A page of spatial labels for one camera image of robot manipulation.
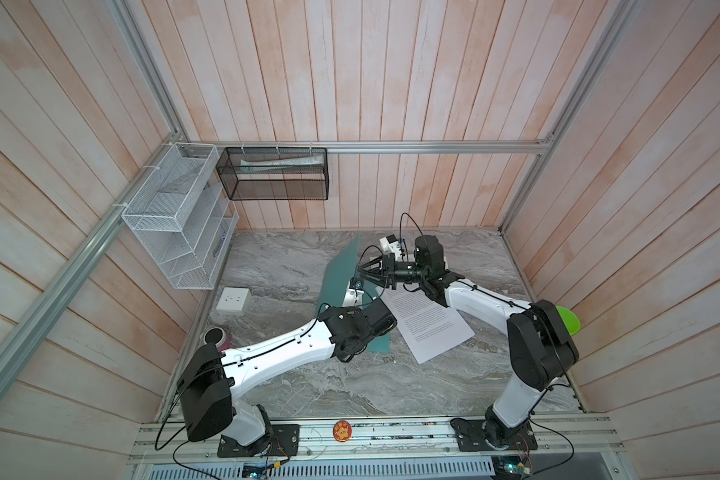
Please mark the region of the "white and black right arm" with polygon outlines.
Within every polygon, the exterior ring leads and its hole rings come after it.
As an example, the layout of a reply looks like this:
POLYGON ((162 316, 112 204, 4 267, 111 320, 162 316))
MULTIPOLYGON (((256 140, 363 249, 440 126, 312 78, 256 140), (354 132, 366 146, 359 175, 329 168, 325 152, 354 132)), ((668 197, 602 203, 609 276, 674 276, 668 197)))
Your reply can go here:
POLYGON ((476 317, 505 335, 513 374, 486 410, 481 424, 454 419, 454 431, 480 450, 505 450, 531 429, 531 413, 553 384, 578 362, 573 335, 580 328, 570 310, 547 300, 526 302, 484 289, 450 270, 434 235, 416 238, 413 259, 393 235, 381 239, 379 254, 356 267, 356 276, 386 291, 414 284, 429 300, 476 317))

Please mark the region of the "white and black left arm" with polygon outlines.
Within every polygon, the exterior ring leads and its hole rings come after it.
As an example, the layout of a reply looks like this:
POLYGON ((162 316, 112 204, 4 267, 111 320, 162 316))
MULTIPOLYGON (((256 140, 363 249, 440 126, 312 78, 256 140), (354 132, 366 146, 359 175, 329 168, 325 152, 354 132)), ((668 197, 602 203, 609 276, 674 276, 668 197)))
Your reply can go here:
POLYGON ((397 327, 397 319, 376 299, 365 307, 321 307, 306 324, 258 344, 199 347, 177 382, 177 400, 187 440, 219 435, 244 456, 274 449, 275 433, 266 410, 242 397, 254 387, 306 364, 336 358, 343 363, 397 327))

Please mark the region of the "paper with English text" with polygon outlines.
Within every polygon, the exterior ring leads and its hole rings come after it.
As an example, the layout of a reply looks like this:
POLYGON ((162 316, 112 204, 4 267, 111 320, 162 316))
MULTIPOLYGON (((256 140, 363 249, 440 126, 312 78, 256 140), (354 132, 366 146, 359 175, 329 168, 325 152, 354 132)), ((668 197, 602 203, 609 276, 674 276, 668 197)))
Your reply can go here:
POLYGON ((418 364, 456 348, 475 335, 455 309, 441 306, 421 291, 386 290, 381 300, 396 318, 397 329, 418 364))

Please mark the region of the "teal file folder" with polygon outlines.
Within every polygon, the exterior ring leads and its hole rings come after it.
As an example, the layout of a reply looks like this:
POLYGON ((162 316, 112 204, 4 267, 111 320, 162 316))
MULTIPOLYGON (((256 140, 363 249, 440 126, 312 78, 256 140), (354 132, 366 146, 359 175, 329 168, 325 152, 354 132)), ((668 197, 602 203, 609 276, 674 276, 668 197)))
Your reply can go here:
POLYGON ((318 314, 328 307, 343 307, 342 301, 348 288, 362 288, 365 291, 363 303, 358 307, 379 299, 375 285, 366 284, 356 276, 357 266, 362 263, 360 259, 360 241, 354 239, 328 263, 324 273, 318 297, 316 325, 322 329, 323 337, 332 347, 332 354, 334 345, 329 340, 330 332, 324 323, 317 320, 318 314))

